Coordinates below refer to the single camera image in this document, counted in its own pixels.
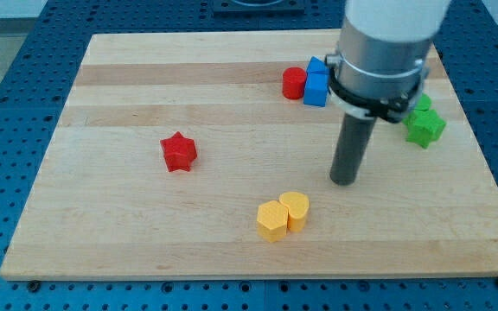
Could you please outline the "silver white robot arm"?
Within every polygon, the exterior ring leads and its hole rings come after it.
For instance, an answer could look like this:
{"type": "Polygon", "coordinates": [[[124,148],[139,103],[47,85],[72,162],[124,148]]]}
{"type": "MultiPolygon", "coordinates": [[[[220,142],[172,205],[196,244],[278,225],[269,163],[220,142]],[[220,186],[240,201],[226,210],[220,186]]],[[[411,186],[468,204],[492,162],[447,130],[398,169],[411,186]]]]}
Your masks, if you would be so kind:
{"type": "Polygon", "coordinates": [[[398,123],[421,97],[426,56],[450,0],[347,0],[335,51],[325,56],[329,99],[347,117],[398,123]]]}

